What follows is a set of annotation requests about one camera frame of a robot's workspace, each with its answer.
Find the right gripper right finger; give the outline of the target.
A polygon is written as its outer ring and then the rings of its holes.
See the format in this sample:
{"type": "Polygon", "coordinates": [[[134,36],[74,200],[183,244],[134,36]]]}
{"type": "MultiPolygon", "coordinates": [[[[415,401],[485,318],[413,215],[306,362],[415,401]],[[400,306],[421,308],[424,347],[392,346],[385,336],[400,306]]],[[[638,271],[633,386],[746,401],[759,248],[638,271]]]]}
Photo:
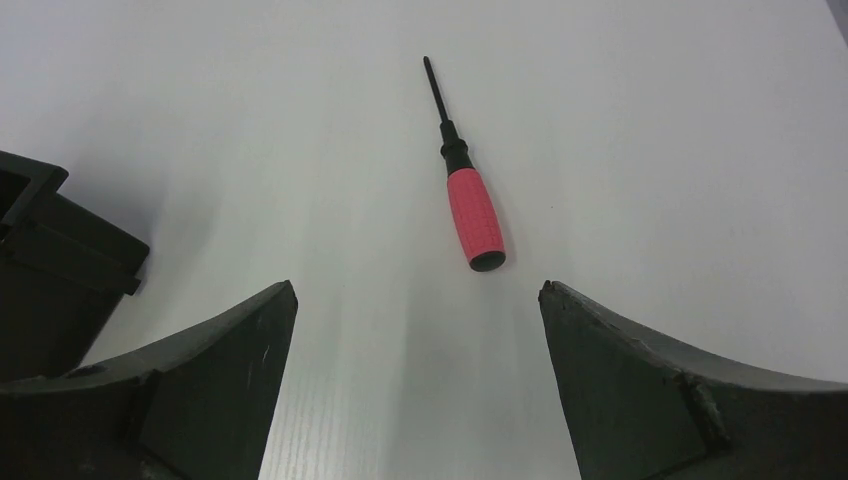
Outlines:
{"type": "Polygon", "coordinates": [[[730,360],[569,286],[538,296],[585,479],[843,479],[847,387],[730,360]]]}

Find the red handled screwdriver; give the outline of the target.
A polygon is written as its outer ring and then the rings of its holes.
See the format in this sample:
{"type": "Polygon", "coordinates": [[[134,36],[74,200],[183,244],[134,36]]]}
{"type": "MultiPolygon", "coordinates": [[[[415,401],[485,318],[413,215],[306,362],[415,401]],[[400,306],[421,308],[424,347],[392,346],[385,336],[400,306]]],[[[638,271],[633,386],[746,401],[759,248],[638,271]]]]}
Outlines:
{"type": "Polygon", "coordinates": [[[447,193],[460,245],[469,267],[490,272],[506,261],[498,216],[484,180],[474,167],[467,143],[450,119],[429,57],[422,59],[440,118],[440,154],[447,172],[447,193]]]}

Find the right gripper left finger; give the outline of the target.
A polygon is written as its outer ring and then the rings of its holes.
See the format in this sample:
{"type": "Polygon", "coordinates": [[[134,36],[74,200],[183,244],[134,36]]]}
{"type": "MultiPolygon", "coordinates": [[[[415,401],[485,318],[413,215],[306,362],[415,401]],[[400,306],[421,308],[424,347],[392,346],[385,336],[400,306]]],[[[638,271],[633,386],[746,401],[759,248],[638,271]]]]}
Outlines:
{"type": "Polygon", "coordinates": [[[3,384],[2,477],[257,478],[297,310],[278,282],[123,355],[3,384]]]}

